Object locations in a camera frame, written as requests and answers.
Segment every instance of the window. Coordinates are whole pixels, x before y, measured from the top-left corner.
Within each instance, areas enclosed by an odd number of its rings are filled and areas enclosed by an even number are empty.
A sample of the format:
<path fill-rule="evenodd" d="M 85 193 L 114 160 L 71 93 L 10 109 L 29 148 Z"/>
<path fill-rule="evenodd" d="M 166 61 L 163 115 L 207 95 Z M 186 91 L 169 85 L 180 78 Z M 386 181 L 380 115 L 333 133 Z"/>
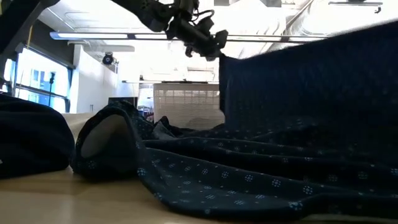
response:
<path fill-rule="evenodd" d="M 68 111 L 70 75 L 67 67 L 24 49 L 17 64 L 16 97 L 65 113 Z"/>
<path fill-rule="evenodd" d="M 40 103 L 41 105 L 50 106 L 60 113 L 66 112 L 65 99 L 56 96 L 35 93 L 34 91 L 29 90 L 21 90 L 20 88 L 16 89 L 16 96 L 19 96 L 19 98 L 23 100 L 28 100 L 34 103 Z"/>

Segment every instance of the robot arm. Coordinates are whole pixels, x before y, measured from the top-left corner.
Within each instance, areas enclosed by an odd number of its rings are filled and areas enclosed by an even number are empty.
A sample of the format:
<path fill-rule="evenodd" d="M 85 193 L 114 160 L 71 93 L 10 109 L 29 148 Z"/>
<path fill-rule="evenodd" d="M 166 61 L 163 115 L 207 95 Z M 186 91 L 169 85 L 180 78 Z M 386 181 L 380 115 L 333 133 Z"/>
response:
<path fill-rule="evenodd" d="M 194 23 L 193 17 L 198 17 L 198 0 L 174 0 L 172 4 L 162 4 L 156 0 L 112 0 L 121 7 L 132 12 L 138 19 L 153 32 L 165 32 L 169 40 L 178 38 L 187 47 L 185 55 L 192 56 L 192 52 L 214 60 L 224 48 L 228 32 L 219 31 L 216 35 L 210 34 L 214 25 L 211 16 L 204 17 Z"/>

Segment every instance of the black pole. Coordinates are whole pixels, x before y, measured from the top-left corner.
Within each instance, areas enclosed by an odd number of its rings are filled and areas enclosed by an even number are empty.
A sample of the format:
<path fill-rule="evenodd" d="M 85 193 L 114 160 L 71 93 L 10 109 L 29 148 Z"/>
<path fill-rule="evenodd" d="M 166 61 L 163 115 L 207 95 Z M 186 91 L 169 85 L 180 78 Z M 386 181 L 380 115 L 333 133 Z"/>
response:
<path fill-rule="evenodd" d="M 52 94 L 52 84 L 54 83 L 54 78 L 55 78 L 55 72 L 51 72 L 51 78 L 50 78 L 50 93 L 49 93 L 49 107 L 51 107 L 51 94 Z"/>

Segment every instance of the security camera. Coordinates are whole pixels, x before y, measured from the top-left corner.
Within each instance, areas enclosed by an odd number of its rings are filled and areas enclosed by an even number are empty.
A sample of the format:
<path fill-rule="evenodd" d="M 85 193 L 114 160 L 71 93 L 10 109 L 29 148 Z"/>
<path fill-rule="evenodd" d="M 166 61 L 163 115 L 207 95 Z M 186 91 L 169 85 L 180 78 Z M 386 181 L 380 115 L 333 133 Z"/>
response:
<path fill-rule="evenodd" d="M 114 61 L 115 59 L 112 52 L 106 52 L 104 58 L 102 59 L 102 63 L 104 65 L 112 65 Z"/>

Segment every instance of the ceiling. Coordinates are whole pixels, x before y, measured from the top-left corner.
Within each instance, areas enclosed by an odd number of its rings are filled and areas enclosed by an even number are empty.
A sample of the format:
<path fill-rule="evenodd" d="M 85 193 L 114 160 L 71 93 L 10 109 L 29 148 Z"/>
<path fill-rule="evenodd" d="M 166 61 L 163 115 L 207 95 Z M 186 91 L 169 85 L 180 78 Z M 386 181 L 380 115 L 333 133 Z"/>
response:
<path fill-rule="evenodd" d="M 282 1 L 296 4 L 285 4 L 280 8 L 267 7 L 261 0 L 201 0 L 200 11 L 215 10 L 212 33 L 227 29 L 230 34 L 280 35 L 286 18 L 297 13 L 308 0 Z M 39 19 L 59 32 L 151 32 L 134 14 L 110 0 L 61 0 L 46 9 Z M 228 42 L 223 53 L 244 58 L 265 52 L 270 46 L 270 43 Z M 183 77 L 218 78 L 217 61 L 206 62 L 197 56 L 187 58 L 179 41 L 91 40 L 85 43 L 84 49 L 99 61 L 104 56 L 104 49 L 111 49 L 120 64 L 139 66 L 144 78 L 176 73 Z"/>

